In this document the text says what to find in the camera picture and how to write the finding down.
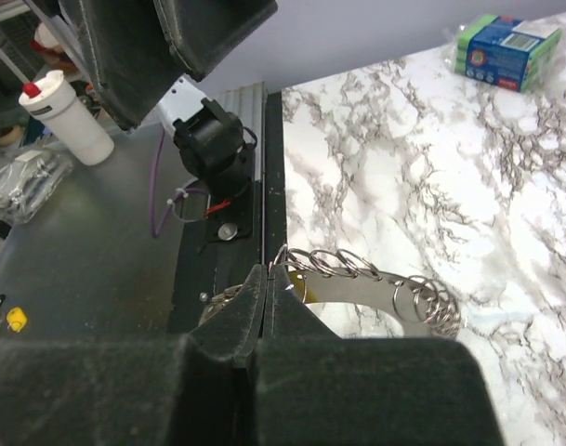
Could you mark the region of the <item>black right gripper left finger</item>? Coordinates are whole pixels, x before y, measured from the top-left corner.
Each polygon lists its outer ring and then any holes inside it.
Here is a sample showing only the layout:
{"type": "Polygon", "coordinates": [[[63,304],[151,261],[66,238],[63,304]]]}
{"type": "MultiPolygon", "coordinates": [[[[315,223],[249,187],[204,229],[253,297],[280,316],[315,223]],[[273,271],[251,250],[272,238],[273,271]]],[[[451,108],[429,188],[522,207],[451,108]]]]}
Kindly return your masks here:
{"type": "Polygon", "coordinates": [[[0,445],[250,445],[268,273],[188,334],[0,340],[0,445]]]}

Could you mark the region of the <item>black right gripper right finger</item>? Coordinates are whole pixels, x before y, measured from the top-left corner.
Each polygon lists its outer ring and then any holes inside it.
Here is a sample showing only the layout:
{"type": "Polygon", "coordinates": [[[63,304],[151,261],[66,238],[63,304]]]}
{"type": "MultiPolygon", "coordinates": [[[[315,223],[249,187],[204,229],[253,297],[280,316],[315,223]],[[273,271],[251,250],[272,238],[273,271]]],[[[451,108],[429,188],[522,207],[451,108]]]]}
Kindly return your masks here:
{"type": "Polygon", "coordinates": [[[456,338],[261,338],[253,367],[256,445],[504,443],[456,338]]]}

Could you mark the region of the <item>yellow key tag with key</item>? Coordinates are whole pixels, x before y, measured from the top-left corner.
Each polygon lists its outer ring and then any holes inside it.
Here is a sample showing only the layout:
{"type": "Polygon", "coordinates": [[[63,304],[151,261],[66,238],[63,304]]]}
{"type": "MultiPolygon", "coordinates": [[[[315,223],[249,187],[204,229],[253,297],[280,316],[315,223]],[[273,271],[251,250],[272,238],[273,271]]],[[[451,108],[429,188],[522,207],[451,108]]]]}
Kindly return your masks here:
{"type": "Polygon", "coordinates": [[[296,292],[297,298],[303,304],[313,304],[318,302],[318,298],[309,288],[309,274],[302,271],[291,271],[289,279],[294,285],[293,290],[296,292]]]}

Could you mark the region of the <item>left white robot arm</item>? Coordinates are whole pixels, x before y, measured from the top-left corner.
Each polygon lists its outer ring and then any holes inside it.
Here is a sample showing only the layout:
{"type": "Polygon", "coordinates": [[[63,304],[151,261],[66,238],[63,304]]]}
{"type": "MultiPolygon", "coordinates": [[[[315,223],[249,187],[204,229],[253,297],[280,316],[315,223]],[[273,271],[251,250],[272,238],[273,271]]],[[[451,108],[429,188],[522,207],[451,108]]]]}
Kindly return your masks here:
{"type": "MultiPolygon", "coordinates": [[[[176,80],[201,82],[278,9],[274,1],[63,1],[86,72],[105,111],[124,130],[141,124],[176,80]]],[[[250,172],[240,153],[244,127],[214,100],[174,119],[185,168],[210,192],[244,191],[250,172]]]]}

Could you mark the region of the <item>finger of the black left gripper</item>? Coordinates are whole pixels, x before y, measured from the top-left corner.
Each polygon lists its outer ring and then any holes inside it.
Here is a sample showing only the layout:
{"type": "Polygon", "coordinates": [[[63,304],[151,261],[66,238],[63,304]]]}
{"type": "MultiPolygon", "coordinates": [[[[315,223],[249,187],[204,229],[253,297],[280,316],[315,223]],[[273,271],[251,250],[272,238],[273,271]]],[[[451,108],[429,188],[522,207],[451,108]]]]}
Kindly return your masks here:
{"type": "Polygon", "coordinates": [[[154,7],[170,53],[195,82],[278,10],[274,0],[160,0],[154,7]]]}
{"type": "Polygon", "coordinates": [[[123,130],[140,125],[183,74],[153,1],[61,1],[86,74],[104,110],[123,130]]]}

